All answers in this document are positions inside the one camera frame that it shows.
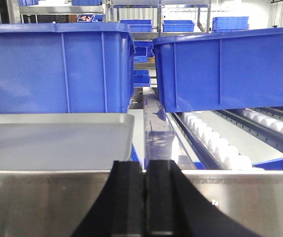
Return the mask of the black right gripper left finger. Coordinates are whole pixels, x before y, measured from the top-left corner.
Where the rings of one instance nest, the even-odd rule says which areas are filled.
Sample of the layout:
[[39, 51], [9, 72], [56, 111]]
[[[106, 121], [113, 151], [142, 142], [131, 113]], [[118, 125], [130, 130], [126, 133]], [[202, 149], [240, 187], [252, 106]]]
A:
[[144, 178], [137, 161], [115, 161], [73, 237], [143, 237]]

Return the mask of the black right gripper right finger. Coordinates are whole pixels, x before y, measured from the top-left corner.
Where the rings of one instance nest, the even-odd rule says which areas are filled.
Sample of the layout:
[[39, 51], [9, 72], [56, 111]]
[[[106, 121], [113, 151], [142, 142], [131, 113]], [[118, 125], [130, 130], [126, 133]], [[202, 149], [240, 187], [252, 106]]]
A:
[[255, 237], [212, 205], [172, 160], [151, 160], [146, 172], [148, 237]]

